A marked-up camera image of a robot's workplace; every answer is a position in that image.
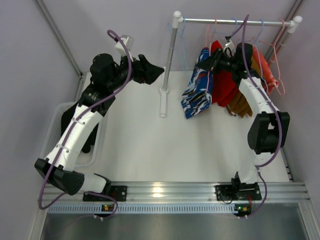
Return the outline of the red garment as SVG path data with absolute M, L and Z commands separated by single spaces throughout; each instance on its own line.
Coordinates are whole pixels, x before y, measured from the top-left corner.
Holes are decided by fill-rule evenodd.
M 226 107 L 238 94 L 239 90 L 232 80 L 232 74 L 221 70 L 213 74 L 212 104 Z

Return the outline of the pink hanger with red garment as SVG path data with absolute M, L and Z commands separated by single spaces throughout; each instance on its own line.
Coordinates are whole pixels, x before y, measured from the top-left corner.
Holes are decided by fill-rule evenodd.
M 212 44 L 215 41 L 216 32 L 217 32 L 217 18 L 215 18 L 215 23 L 212 27 L 212 31 L 211 31 L 211 35 L 210 35 L 210 47 L 212 47 Z

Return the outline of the blue white patterned shorts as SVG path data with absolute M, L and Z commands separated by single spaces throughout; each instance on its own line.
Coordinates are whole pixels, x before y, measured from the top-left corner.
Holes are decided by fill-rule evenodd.
M 210 56 L 208 47 L 203 48 L 195 62 L 186 90 L 182 94 L 181 106 L 186 119 L 207 110 L 212 104 L 213 74 L 197 67 Z

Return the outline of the black trousers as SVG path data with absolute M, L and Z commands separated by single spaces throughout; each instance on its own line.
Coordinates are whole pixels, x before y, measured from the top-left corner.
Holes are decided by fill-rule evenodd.
M 69 107 L 63 114 L 61 117 L 61 123 L 60 123 L 60 129 L 61 129 L 61 136 L 63 135 L 63 133 L 65 132 L 65 130 L 67 129 L 72 117 L 74 116 L 75 110 L 76 110 L 76 106 L 78 105 L 78 103 L 74 103 L 71 107 Z M 82 152 L 85 154 L 88 154 L 91 151 L 91 147 L 95 144 L 96 142 L 96 136 L 97 136 L 97 132 L 98 132 L 98 124 L 94 127 L 94 129 L 92 130 L 92 132 L 90 133 L 89 137 L 87 138 L 85 144 L 82 147 Z

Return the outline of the light blue wire hanger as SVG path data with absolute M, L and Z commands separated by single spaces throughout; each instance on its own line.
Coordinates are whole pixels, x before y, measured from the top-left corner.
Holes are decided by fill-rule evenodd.
M 179 44 L 180 50 L 176 48 L 176 55 L 181 66 L 181 70 L 187 74 L 189 71 L 189 65 L 187 60 L 187 50 L 186 50 L 185 41 L 184 41 L 185 28 L 186 28 L 186 21 L 185 21 L 185 18 L 182 16 L 182 30 L 180 32 L 177 32 L 177 36 L 180 41 L 180 44 Z

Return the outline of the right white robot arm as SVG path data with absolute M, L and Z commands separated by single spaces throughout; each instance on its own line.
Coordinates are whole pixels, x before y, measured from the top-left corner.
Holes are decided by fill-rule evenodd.
M 265 91 L 258 73 L 251 68 L 254 47 L 249 43 L 237 45 L 235 54 L 228 56 L 221 48 L 197 67 L 212 73 L 226 71 L 244 95 L 254 120 L 247 133 L 247 143 L 252 156 L 248 157 L 230 184 L 216 188 L 217 199 L 261 200 L 258 177 L 261 168 L 268 166 L 284 146 L 290 123 L 290 115 L 281 112 Z

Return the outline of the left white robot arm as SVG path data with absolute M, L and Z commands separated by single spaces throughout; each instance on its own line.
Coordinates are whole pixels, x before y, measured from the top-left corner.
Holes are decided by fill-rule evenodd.
M 74 113 L 68 126 L 52 151 L 44 159 L 36 160 L 35 169 L 49 184 L 71 196 L 79 191 L 108 191 L 107 178 L 98 174 L 86 177 L 75 171 L 77 158 L 115 101 L 115 91 L 131 80 L 151 85 L 164 71 L 143 54 L 139 54 L 138 59 L 123 56 L 119 64 L 110 54 L 95 56 L 90 66 L 90 84 L 72 106 Z

